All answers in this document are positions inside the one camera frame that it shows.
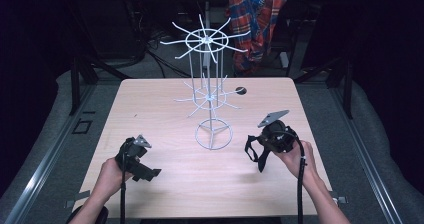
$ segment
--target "light wood tabletop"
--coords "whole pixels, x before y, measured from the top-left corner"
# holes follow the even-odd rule
[[[151,182],[127,181],[127,218],[257,217],[297,215],[297,179],[275,155],[265,170],[244,152],[248,135],[258,136],[258,124],[271,112],[289,110],[280,118],[299,138],[312,143],[320,176],[331,190],[319,150],[296,87],[289,78],[229,78],[223,89],[237,87],[245,95],[226,95],[216,115],[233,131],[231,142],[219,150],[202,147],[195,139],[200,122],[209,118],[208,110],[196,109],[188,87],[191,79],[129,79],[117,92],[109,117],[88,168],[81,191],[91,190],[102,163],[114,157],[128,137],[142,134],[152,145],[140,162],[162,172]],[[218,134],[215,142],[225,141]],[[263,147],[253,143],[262,153]],[[75,207],[82,205],[80,200]],[[110,218],[120,216],[120,192],[107,202]],[[303,191],[305,215],[314,215],[313,203]]]

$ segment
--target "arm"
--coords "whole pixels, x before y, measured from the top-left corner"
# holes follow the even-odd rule
[[[128,180],[131,176],[132,174],[126,173],[125,180]],[[114,158],[107,159],[102,165],[90,197],[69,223],[95,223],[103,206],[120,189],[121,182],[122,171],[118,163]]]
[[[324,181],[319,177],[315,165],[315,158],[311,143],[301,141],[305,150],[306,163],[303,174],[303,186],[311,197],[318,213],[320,223],[343,224],[350,223],[340,208],[336,205],[325,186]],[[275,153],[287,166],[289,171],[298,177],[300,165],[300,147],[297,142],[293,144],[293,150],[288,153]]]

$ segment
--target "white wire rack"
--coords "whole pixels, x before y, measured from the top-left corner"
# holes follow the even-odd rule
[[[185,43],[188,50],[181,56],[175,57],[181,59],[188,55],[190,62],[190,74],[191,84],[184,82],[190,89],[192,89],[192,97],[187,99],[176,99],[175,101],[184,102],[192,101],[196,108],[189,115],[191,117],[199,110],[207,110],[209,112],[209,118],[202,121],[195,131],[196,141],[209,150],[217,150],[227,146],[232,139],[233,131],[231,126],[224,120],[218,118],[216,110],[224,105],[238,109],[239,107],[227,103],[227,95],[237,93],[238,91],[225,92],[224,82],[226,76],[223,75],[223,51],[224,49],[232,49],[238,52],[246,52],[247,50],[240,50],[229,46],[229,39],[240,37],[249,34],[249,32],[227,36],[221,30],[230,22],[227,20],[219,29],[205,28],[202,22],[201,15],[199,15],[201,29],[194,31],[187,31],[186,29],[179,27],[174,22],[172,23],[177,29],[187,33],[184,40],[178,40],[173,42],[161,42],[164,45],[172,45],[178,43]],[[192,52],[199,53],[200,56],[200,78],[197,80],[193,75],[193,61]],[[210,59],[216,65],[215,81],[211,80],[210,72]],[[226,135],[226,138],[220,138],[219,143],[216,143],[217,135]]]

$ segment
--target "circular wire base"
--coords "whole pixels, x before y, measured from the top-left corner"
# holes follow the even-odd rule
[[[209,150],[226,147],[233,138],[233,130],[225,121],[212,118],[201,122],[196,129],[196,141]]]

